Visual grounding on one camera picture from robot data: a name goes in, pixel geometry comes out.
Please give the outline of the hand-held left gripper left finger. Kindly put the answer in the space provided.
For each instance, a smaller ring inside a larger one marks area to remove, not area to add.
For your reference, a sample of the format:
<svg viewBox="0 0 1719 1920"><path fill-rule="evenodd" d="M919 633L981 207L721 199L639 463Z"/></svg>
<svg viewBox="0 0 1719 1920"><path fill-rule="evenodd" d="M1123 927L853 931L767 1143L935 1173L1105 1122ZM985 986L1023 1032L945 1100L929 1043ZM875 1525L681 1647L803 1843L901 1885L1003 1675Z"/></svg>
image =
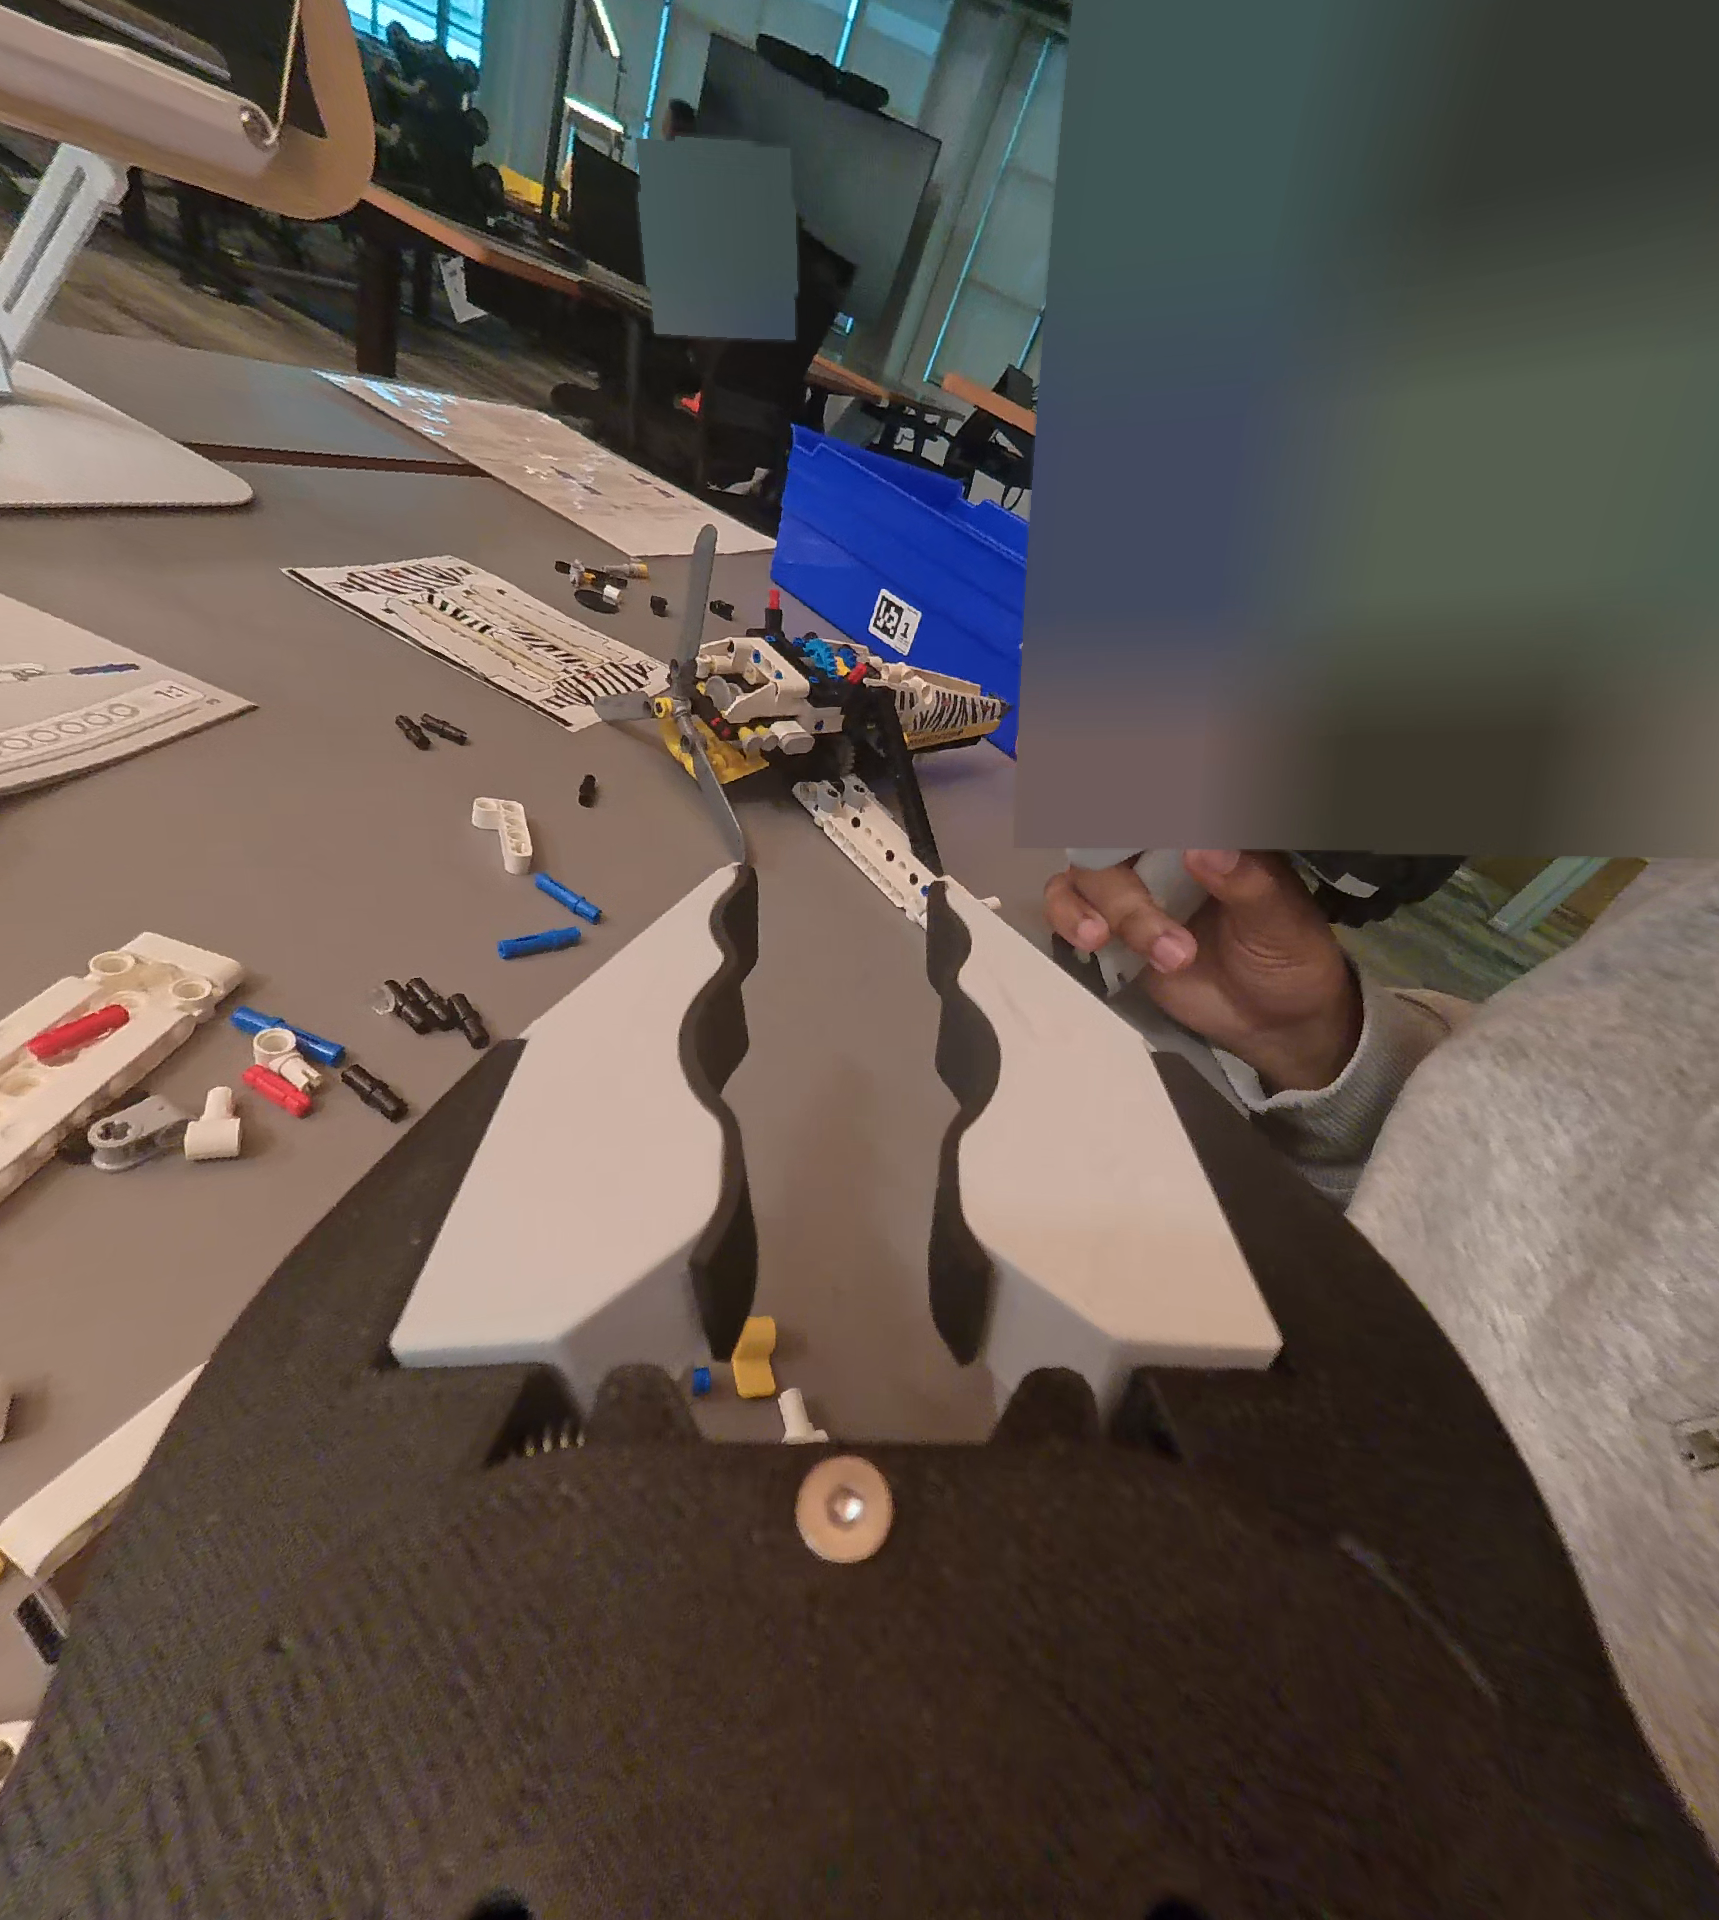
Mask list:
<svg viewBox="0 0 1719 1920"><path fill-rule="evenodd" d="M605 1375L725 1364L757 1233L725 1101L747 1049L757 875L705 875L533 1019L391 1331L403 1367Z"/></svg>

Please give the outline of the blue plastic bin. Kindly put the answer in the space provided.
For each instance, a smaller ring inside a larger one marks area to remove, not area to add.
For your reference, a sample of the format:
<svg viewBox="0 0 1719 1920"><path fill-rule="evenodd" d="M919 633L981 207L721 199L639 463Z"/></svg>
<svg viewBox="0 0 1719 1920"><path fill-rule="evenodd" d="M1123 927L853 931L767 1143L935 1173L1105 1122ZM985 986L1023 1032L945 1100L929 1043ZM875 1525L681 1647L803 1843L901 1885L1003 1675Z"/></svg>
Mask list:
<svg viewBox="0 0 1719 1920"><path fill-rule="evenodd" d="M1027 524L959 482L797 426L771 580L851 642L979 684L1015 757Z"/></svg>

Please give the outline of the white printed paper sheet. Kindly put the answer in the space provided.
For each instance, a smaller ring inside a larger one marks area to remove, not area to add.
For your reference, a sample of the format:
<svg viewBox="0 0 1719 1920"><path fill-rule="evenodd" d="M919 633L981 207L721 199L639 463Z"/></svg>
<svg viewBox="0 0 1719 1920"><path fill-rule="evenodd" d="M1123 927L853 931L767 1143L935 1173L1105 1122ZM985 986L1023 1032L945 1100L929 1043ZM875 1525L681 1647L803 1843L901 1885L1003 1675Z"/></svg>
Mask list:
<svg viewBox="0 0 1719 1920"><path fill-rule="evenodd" d="M319 377L633 560L685 556L703 524L717 525L721 556L775 549L771 536L541 409L373 375Z"/></svg>

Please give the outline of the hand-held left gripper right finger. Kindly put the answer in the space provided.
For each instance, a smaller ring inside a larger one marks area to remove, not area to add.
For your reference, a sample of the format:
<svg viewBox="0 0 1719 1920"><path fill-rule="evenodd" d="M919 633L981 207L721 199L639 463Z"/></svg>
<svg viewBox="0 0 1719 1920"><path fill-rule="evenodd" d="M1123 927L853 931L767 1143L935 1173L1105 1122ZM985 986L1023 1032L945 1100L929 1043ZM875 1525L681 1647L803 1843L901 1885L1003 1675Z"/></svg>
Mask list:
<svg viewBox="0 0 1719 1920"><path fill-rule="evenodd" d="M953 880L925 906L941 1138L927 1300L991 1380L1063 1372L1113 1412L1141 1370L1262 1372L1280 1334L1159 1056Z"/></svg>

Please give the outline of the zebra striped sticker sheet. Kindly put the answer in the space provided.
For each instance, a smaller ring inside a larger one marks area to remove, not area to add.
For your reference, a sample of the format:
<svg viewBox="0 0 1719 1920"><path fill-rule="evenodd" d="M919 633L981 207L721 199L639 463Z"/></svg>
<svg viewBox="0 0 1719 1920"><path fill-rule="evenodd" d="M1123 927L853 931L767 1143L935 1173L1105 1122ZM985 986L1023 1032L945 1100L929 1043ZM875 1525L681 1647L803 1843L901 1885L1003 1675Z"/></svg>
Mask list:
<svg viewBox="0 0 1719 1920"><path fill-rule="evenodd" d="M669 684L663 660L455 556L285 568L285 575L565 731L595 725L599 702L651 703Z"/></svg>

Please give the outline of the red and white lego connector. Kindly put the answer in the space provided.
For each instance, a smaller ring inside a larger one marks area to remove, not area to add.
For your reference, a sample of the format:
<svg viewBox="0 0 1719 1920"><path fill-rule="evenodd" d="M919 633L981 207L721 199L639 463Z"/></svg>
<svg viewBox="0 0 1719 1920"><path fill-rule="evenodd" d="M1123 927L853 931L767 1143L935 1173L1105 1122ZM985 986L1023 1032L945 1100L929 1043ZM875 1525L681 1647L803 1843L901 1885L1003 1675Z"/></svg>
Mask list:
<svg viewBox="0 0 1719 1920"><path fill-rule="evenodd" d="M241 1082L291 1118L307 1118L317 1104L323 1074L293 1049L287 1032L267 1030L249 1035L249 1064Z"/></svg>

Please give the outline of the white lego frame piece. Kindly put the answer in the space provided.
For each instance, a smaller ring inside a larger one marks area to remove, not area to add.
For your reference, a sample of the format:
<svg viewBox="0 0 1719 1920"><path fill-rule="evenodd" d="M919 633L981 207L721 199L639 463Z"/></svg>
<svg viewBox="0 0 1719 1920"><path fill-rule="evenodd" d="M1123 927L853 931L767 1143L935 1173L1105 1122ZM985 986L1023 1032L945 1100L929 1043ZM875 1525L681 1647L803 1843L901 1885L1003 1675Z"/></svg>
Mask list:
<svg viewBox="0 0 1719 1920"><path fill-rule="evenodd" d="M0 1204L175 1051L243 975L231 956L141 931L0 1019Z"/></svg>

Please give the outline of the person's right forearm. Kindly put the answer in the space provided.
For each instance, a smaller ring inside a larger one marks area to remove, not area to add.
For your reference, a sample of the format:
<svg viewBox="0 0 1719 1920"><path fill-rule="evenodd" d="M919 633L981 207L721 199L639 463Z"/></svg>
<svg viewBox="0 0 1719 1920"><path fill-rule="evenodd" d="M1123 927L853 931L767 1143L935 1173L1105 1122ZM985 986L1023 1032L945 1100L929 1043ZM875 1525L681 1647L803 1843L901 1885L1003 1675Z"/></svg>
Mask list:
<svg viewBox="0 0 1719 1920"><path fill-rule="evenodd" d="M1268 1087L1236 1056L1209 1049L1230 1097L1300 1177L1338 1209L1350 1205L1378 1133L1416 1068L1480 1012L1472 1000L1428 987L1386 986L1354 968L1348 972L1358 1000L1358 1033L1346 1064L1326 1083L1310 1092Z"/></svg>

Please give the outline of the grey lego connector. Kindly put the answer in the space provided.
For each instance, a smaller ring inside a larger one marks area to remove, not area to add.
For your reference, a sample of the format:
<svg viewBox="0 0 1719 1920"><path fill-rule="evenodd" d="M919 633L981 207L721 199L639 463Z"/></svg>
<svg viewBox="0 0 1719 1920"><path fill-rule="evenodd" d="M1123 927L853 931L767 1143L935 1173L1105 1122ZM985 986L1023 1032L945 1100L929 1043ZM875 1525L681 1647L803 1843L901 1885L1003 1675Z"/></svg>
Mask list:
<svg viewBox="0 0 1719 1920"><path fill-rule="evenodd" d="M89 1161L97 1172L127 1172L181 1149L191 1114L163 1096L145 1096L97 1116L85 1127Z"/></svg>

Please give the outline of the partly built lego aircraft model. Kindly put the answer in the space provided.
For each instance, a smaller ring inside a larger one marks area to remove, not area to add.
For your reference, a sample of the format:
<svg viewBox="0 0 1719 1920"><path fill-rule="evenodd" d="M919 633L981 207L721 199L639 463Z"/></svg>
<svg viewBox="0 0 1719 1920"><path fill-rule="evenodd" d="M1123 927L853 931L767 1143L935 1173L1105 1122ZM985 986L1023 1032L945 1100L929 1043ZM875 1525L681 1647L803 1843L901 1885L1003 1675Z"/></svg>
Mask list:
<svg viewBox="0 0 1719 1920"><path fill-rule="evenodd" d="M861 642L787 635L777 591L753 631L703 637L701 626L687 620L663 690L599 697L593 714L655 727L741 866L749 851L727 789L779 771L809 819L923 927L945 868L919 756L989 739L1013 707Z"/></svg>

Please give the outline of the white lego panel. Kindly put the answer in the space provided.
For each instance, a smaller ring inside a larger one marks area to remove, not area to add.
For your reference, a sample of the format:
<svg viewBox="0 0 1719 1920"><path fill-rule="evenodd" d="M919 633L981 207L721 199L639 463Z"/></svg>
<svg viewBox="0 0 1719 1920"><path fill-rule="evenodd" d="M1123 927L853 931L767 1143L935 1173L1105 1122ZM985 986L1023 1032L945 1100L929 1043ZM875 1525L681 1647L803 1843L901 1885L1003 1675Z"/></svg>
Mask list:
<svg viewBox="0 0 1719 1920"><path fill-rule="evenodd" d="M9 1512L0 1521L0 1556L25 1579L43 1582L89 1545L135 1485L201 1372L203 1366L185 1372Z"/></svg>

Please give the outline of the person's right hand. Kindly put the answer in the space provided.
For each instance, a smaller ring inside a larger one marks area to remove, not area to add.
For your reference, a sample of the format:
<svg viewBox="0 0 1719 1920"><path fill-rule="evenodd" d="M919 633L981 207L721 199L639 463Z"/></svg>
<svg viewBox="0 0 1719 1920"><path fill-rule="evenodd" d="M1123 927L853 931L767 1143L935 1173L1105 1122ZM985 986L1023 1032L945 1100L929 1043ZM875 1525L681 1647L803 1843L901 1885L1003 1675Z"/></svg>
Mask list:
<svg viewBox="0 0 1719 1920"><path fill-rule="evenodd" d="M1047 923L1083 953L1129 948L1145 995L1266 1092L1322 1090L1348 1065L1362 1024L1330 926L1274 854L1187 850L1183 863L1203 892L1189 920L1159 906L1135 863L1115 863L1051 875Z"/></svg>

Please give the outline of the white monitor stand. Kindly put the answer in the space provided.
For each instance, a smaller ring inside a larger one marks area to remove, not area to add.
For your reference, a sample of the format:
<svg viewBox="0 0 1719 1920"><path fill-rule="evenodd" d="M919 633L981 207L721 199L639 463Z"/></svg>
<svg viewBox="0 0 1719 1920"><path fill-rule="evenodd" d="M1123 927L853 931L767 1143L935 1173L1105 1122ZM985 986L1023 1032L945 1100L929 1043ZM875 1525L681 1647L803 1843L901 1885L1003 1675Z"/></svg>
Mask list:
<svg viewBox="0 0 1719 1920"><path fill-rule="evenodd" d="M59 146L0 258L0 512L237 509L247 480L29 364L49 310L123 173Z"/></svg>

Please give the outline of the large dark monitor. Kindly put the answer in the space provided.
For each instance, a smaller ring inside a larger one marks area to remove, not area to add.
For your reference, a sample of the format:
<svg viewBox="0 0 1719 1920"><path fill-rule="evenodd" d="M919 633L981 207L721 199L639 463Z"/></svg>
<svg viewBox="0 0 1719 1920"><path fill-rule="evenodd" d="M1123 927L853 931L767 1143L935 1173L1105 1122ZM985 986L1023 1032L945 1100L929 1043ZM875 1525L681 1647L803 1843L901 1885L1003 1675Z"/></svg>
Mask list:
<svg viewBox="0 0 1719 1920"><path fill-rule="evenodd" d="M843 314L859 328L877 324L939 142L887 114L827 97L717 31L707 45L697 130L791 158L799 223L853 267Z"/></svg>

